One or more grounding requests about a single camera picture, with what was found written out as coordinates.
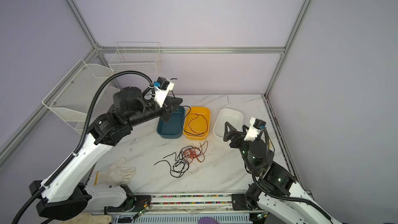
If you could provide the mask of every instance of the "aluminum frame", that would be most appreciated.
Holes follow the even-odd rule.
[[[311,2],[313,0],[304,0],[303,5],[300,9],[300,12],[296,18],[296,21],[292,27],[289,38],[286,42],[285,47],[161,47],[161,53],[164,54],[281,54],[278,64],[275,68],[275,71],[271,77],[271,81],[268,84],[267,90],[264,93],[263,101],[266,106],[267,112],[271,119],[272,126],[277,134],[278,142],[281,147],[283,156],[285,158],[286,164],[290,172],[296,176],[299,180],[299,177],[296,173],[294,164],[292,162],[289,150],[286,146],[286,143],[283,139],[282,132],[277,123],[276,117],[271,107],[271,103],[268,99],[268,96],[271,93],[273,86],[275,85],[276,79],[278,78],[280,71],[283,67],[283,64],[286,61],[286,58],[289,54],[291,46],[296,39],[296,36],[300,30],[300,27],[304,21],[304,18],[308,12],[309,7],[311,6]],[[89,62],[93,57],[98,57],[102,65],[108,66],[104,54],[111,54],[116,52],[116,47],[101,47],[98,42],[96,42],[90,28],[85,22],[81,12],[79,11],[77,4],[74,0],[64,0],[68,9],[71,11],[73,17],[75,18],[78,26],[84,33],[87,38],[92,49],[87,53],[87,55],[83,58],[85,62]],[[54,91],[53,97],[57,95],[57,92],[62,90],[62,88],[69,82],[69,79],[72,78],[76,72],[79,70],[79,66],[74,67],[70,70],[70,72],[65,75],[65,77],[59,82],[56,86],[57,90]],[[27,137],[27,135],[33,130],[33,128],[38,124],[38,122],[44,117],[47,112],[47,107],[41,104],[40,107],[32,114],[32,116],[21,126],[21,128],[13,135],[9,142],[5,146],[2,147],[0,151],[0,169],[2,169],[3,165],[7,162],[7,160],[11,157],[13,152],[18,148],[18,146],[23,142],[23,140]]]
[[[116,47],[99,47],[100,54],[113,54]],[[283,54],[284,47],[160,47],[162,54]]]

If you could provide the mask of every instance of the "white work glove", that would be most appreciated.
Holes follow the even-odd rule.
[[[109,224],[111,221],[110,215],[78,214],[72,219],[61,221],[59,224]]]
[[[135,174],[135,167],[119,167],[125,162],[126,158],[123,157],[119,161],[112,163],[107,170],[97,172],[94,186],[100,183],[107,183],[107,185],[113,185],[114,187],[128,184]]]

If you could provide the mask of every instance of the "wire mesh basket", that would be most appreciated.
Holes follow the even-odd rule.
[[[162,58],[157,42],[117,42],[117,51],[109,62],[115,73],[136,70],[147,75],[159,72]]]
[[[100,85],[113,74],[113,69],[101,66],[99,64],[87,64],[80,60],[75,66],[80,65],[80,70],[72,77],[61,92],[54,98],[50,95],[54,93],[55,88],[43,99],[42,103],[68,123],[77,132],[81,129],[82,122],[86,120],[88,108]],[[98,106],[101,113],[107,112],[113,103],[113,93],[115,90],[107,87],[102,91],[94,112]],[[96,113],[92,114],[92,119],[97,117]]]

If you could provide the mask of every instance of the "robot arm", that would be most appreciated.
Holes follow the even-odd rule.
[[[224,141],[230,140],[229,146],[239,149],[246,172],[258,177],[238,205],[271,212],[287,224],[340,224],[307,195],[293,175],[273,162],[274,153],[261,139],[263,132],[268,139],[266,122],[251,118],[249,123],[250,127],[242,127],[243,132],[225,123]]]
[[[171,113],[182,103],[181,98],[167,96],[174,83],[159,77],[153,86],[156,91],[151,102],[144,101],[141,90],[137,87],[126,87],[114,94],[113,106],[89,126],[81,150],[55,180],[45,186],[36,206],[39,216],[68,220],[87,206],[120,207],[134,198],[126,185],[94,190],[79,182],[100,157],[131,133],[134,126],[156,117],[168,121]],[[34,181],[29,187],[31,193],[34,194],[44,186],[50,177],[51,175],[42,181]],[[131,205],[126,205],[126,210],[131,208]]]

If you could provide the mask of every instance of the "tangled wires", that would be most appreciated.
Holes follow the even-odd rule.
[[[205,151],[203,151],[203,146],[205,145],[205,143],[206,143],[206,149]],[[173,152],[170,155],[163,157],[164,159],[174,154],[175,163],[173,164],[173,166],[171,166],[167,160],[160,160],[156,162],[154,166],[159,162],[167,162],[168,165],[170,166],[170,175],[176,178],[182,177],[184,173],[188,171],[189,164],[192,163],[195,159],[200,163],[205,160],[205,153],[207,151],[208,146],[209,142],[207,142],[207,140],[203,144],[201,144],[200,147],[186,146],[180,150],[178,156],[176,152]]]

